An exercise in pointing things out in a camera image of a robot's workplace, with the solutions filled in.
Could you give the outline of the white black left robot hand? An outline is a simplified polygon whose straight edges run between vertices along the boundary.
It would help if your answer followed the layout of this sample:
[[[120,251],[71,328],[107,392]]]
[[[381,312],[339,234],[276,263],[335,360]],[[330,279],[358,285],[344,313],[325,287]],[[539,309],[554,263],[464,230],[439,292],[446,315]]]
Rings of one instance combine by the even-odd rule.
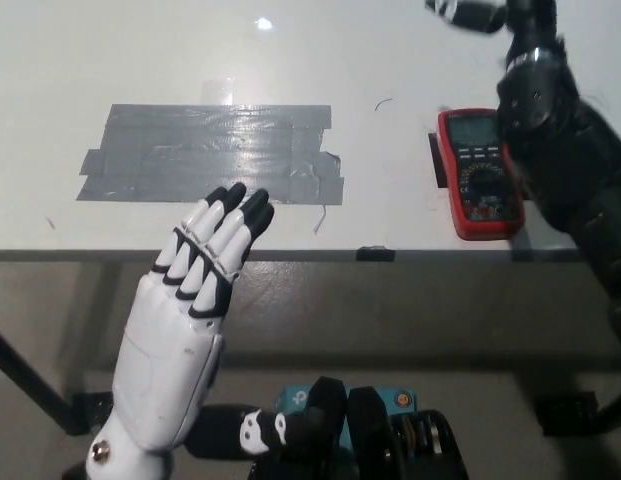
[[[267,190],[246,191],[236,183],[199,200],[139,280],[88,478],[170,478],[217,375],[234,283],[274,217]]]

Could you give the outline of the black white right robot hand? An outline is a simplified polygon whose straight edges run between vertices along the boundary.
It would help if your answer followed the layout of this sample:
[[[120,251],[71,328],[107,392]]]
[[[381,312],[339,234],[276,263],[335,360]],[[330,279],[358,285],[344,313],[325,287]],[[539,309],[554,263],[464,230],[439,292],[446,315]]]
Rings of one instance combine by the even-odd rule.
[[[497,5],[490,1],[431,0],[424,5],[447,24],[466,31],[492,35],[507,28],[512,34],[507,69],[544,58],[566,58],[564,41],[557,33],[555,1],[505,1]]]

